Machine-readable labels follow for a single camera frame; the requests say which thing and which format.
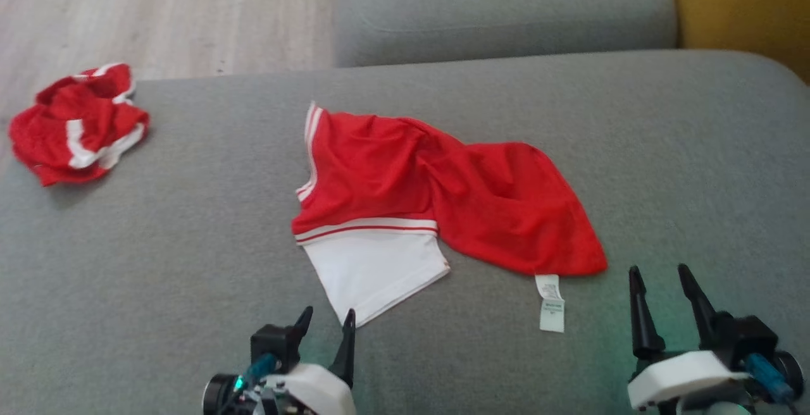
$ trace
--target white fabric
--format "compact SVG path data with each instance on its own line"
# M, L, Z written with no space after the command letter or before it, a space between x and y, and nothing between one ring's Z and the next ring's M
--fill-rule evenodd
M339 321L358 328L449 271L434 234L351 230L304 243Z
M68 162L70 167L76 170L86 169L96 163L96 161L99 161L99 166L102 169L109 170L114 167L115 164L118 164L119 159L121 159L121 154L136 145L141 138L144 138L144 124L136 123L130 133L113 141L109 146L101 147L98 152L85 149L82 145L84 124L81 119L67 121L66 132L67 149L69 149L70 154L72 154Z

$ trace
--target red stripe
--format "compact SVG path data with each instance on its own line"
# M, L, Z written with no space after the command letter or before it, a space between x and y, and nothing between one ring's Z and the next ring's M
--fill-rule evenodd
M296 240L296 242L307 242L309 240L315 239L316 237L327 236L327 235L330 235L330 234L333 234L333 233L338 233L338 232L346 232L348 230L425 230L425 231L429 231L429 232L436 232L436 233L439 232L438 230L436 230L436 228L430 228L430 227L394 227L394 226L390 226L390 225L357 225L356 227L339 228L339 230L332 230L332 231L329 231L329 232L319 233L319 234L316 234L315 236L306 237L304 239Z

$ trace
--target red jersey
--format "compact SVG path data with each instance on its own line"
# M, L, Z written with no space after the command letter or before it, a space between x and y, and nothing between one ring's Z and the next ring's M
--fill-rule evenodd
M304 139L311 175L292 233L341 319L354 308L362 325L445 274L436 236L527 275L607 268L575 193L528 144L463 144L416 119L315 104Z

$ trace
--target gray couch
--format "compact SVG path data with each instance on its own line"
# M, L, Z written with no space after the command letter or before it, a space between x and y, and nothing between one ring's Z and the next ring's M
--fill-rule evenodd
M538 329L534 280L443 248L449 276L359 329L360 413L630 413L631 265L671 348L697 345L684 262L717 308L759 315L810 362L810 94L792 72L727 52L462 61L145 81L153 131L107 178L43 189L12 163L0 413L200 413L249 335L307 305L302 354L327 363L339 321L289 228L312 99L536 145L611 265L562 280L556 334Z
M675 48L674 0L335 0L338 66Z

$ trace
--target blue cable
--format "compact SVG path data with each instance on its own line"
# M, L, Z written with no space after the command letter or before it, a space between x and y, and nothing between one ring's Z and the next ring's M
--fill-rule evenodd
M245 387L252 387L262 378L273 374L276 369L278 361L271 354L264 354L258 358L254 363L248 366L245 372L237 378L234 383L234 392L238 392Z
M784 375L777 371L761 354L750 354L745 358L745 370L754 380L766 389L776 404L790 404L795 398L793 388L787 384Z

